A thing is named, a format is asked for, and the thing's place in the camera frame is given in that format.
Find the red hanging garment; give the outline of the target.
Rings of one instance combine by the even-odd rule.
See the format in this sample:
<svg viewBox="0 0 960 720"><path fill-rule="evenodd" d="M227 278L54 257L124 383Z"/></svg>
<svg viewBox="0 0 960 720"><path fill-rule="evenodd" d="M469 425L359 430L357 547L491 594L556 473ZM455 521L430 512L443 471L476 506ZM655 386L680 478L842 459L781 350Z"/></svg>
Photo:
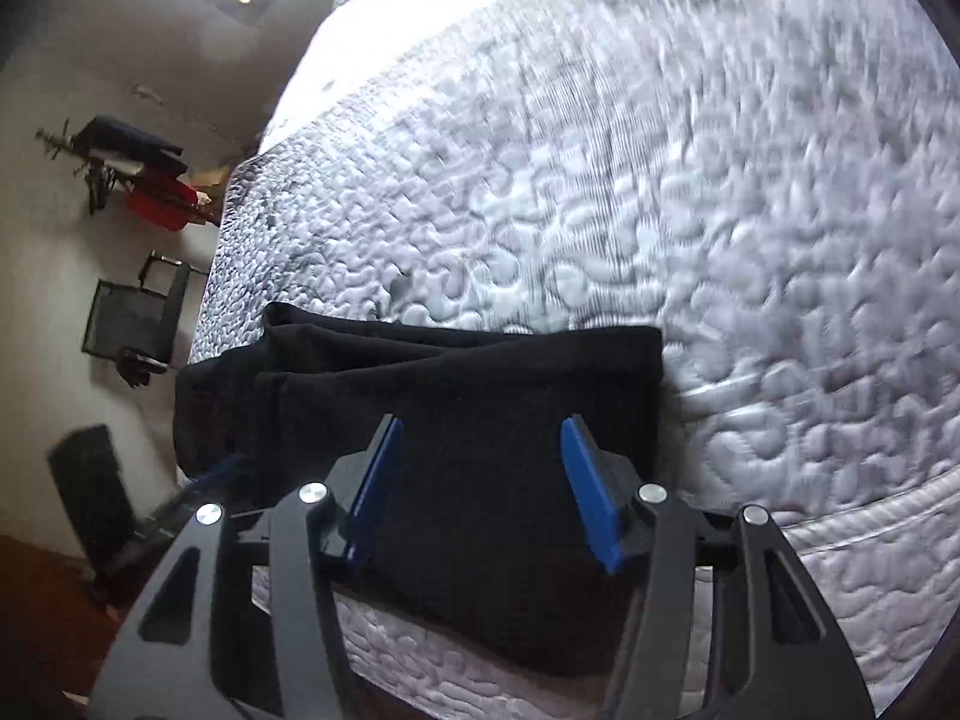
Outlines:
<svg viewBox="0 0 960 720"><path fill-rule="evenodd" d="M220 210L205 192L164 172L145 171L127 181L125 206L155 226L179 232L188 224L220 224Z"/></svg>

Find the black pants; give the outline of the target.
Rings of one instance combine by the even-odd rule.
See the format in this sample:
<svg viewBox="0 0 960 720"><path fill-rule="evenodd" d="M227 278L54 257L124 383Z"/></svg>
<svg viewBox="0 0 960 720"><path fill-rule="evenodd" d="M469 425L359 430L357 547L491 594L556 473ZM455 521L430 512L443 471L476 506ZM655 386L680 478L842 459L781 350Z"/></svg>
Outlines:
<svg viewBox="0 0 960 720"><path fill-rule="evenodd" d="M463 635L519 667L607 670L630 592L590 554L560 455L580 416L602 449L649 475L662 337L652 327L517 335L360 322L288 304L256 343L179 372L178 462L249 461L257 499L404 426L362 595Z"/></svg>

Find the black mesh chair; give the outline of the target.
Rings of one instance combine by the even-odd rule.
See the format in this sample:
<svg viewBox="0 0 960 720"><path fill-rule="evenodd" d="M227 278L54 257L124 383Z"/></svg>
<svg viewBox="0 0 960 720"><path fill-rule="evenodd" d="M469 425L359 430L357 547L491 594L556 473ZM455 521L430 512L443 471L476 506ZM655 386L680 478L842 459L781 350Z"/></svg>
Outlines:
<svg viewBox="0 0 960 720"><path fill-rule="evenodd" d="M172 268L166 293L149 288L155 265ZM172 367L174 344L192 277L208 277L192 263L151 250L135 284L99 280L86 319L82 353L110 361L130 388L146 387Z"/></svg>

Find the black floor speaker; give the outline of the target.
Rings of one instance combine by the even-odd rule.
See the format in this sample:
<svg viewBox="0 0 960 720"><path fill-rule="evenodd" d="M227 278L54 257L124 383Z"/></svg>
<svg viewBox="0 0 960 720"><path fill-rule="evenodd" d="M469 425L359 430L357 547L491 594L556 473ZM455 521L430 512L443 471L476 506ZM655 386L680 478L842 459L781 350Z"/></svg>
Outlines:
<svg viewBox="0 0 960 720"><path fill-rule="evenodd" d="M91 569L105 571L135 532L109 427L71 431L50 449L47 465Z"/></svg>

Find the grey quilted mattress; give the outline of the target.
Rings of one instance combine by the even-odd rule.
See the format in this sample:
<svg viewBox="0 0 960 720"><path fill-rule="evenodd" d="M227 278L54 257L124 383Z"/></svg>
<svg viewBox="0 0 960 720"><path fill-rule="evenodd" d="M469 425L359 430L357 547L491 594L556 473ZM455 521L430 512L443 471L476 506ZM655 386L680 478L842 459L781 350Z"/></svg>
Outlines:
<svg viewBox="0 0 960 720"><path fill-rule="evenodd" d="M654 323L662 460L784 527L889 709L958 608L958 64L918 0L340 0L192 355L281 301Z"/></svg>

